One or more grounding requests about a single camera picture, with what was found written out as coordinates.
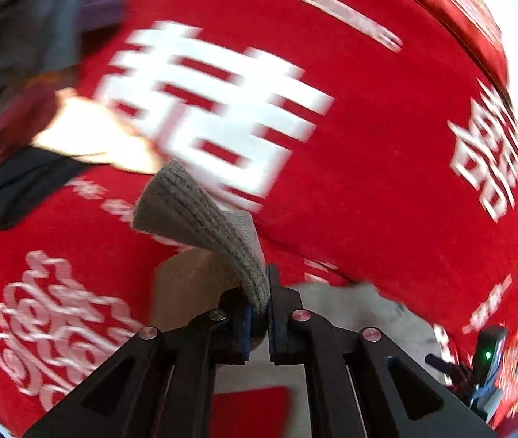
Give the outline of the grey knit sweater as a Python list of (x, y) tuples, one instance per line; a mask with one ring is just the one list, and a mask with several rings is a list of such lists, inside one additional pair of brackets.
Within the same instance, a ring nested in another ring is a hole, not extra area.
[[(254, 321), (263, 323), (271, 288), (250, 215), (223, 211), (177, 162), (149, 182), (134, 214), (136, 230), (185, 244), (185, 251), (157, 273), (152, 320), (173, 330), (218, 304), (221, 295), (240, 288)], [(374, 327), (387, 335), (433, 379), (421, 358), (437, 350), (429, 324), (402, 304), (382, 297), (369, 283), (332, 287), (322, 283), (292, 287), (309, 311), (335, 327), (359, 332)]]

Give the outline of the red wedding bed cover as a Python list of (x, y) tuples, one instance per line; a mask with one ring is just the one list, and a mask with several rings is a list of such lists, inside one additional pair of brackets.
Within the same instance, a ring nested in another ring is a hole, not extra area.
[(83, 97), (163, 160), (93, 164), (0, 230), (0, 436), (24, 432), (138, 330), (185, 244), (133, 225), (177, 162), (250, 215), (290, 287), (369, 283), (469, 364), (507, 329), (491, 426), (518, 423), (518, 122), (480, 0), (127, 0)]

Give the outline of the pile of dark clothes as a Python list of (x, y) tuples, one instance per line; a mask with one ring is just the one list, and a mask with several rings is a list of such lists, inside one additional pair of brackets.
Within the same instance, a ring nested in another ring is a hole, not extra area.
[(147, 175), (162, 166), (126, 116), (78, 87), (84, 55), (126, 9), (127, 0), (0, 0), (0, 230), (93, 164)]

